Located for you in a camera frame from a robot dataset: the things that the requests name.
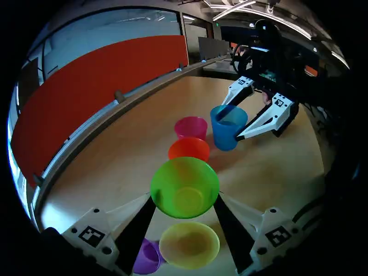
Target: red wall panel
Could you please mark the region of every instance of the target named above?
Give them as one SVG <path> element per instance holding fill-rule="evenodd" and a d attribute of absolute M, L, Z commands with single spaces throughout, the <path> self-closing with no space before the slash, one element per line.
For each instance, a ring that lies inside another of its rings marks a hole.
<path fill-rule="evenodd" d="M 64 141 L 88 118 L 123 93 L 188 65 L 182 35 L 126 40 L 62 67 L 30 97 L 15 125 L 11 148 L 27 181 L 41 175 Z"/>

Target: purple cup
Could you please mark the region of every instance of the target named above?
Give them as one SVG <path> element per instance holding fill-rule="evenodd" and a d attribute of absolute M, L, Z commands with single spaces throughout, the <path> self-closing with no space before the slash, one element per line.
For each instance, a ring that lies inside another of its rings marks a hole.
<path fill-rule="evenodd" d="M 143 239 L 133 266 L 133 272 L 140 275 L 151 274 L 156 272 L 160 265 L 165 262 L 159 250 L 159 243 Z"/>
<path fill-rule="evenodd" d="M 177 121 L 174 130 L 179 139 L 197 137 L 206 140 L 207 122 L 201 117 L 185 117 Z"/>

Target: orange cup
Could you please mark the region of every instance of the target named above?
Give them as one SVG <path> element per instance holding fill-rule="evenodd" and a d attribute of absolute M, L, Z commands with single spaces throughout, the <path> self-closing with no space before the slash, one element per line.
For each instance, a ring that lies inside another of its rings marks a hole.
<path fill-rule="evenodd" d="M 207 162 L 210 156 L 210 147 L 199 138 L 184 137 L 171 145 L 168 156 L 170 160 L 189 156 Z"/>

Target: blue cup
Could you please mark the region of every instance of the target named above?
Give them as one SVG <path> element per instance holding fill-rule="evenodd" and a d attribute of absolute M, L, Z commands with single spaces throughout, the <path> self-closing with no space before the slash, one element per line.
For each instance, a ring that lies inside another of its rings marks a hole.
<path fill-rule="evenodd" d="M 213 139 L 219 150 L 233 150 L 238 142 L 235 134 L 246 125 L 247 113 L 234 105 L 220 105 L 211 110 Z"/>

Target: wooden table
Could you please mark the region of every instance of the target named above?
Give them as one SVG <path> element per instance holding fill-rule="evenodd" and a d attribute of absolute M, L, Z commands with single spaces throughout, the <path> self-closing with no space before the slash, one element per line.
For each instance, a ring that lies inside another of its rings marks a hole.
<path fill-rule="evenodd" d="M 210 111 L 220 105 L 230 80 L 184 77 L 128 111 L 97 136 L 72 161 L 52 188 L 42 223 L 63 232 L 93 206 L 106 211 L 130 202 L 150 189 L 154 172 L 168 160 L 177 139 L 173 130 L 185 116 L 201 116 L 209 124 L 209 164 L 217 172 L 220 190 L 264 211 L 277 206 L 293 216 L 323 192 L 323 163 L 315 133 L 303 108 L 276 138 L 265 133 L 222 152 L 213 144 Z M 251 120 L 264 106 L 255 93 L 239 105 Z M 214 209 L 195 218 L 219 235 L 221 250 L 211 264 L 199 270 L 163 265 L 155 275 L 233 275 L 235 265 Z M 158 240 L 174 220 L 156 209 L 146 237 Z"/>

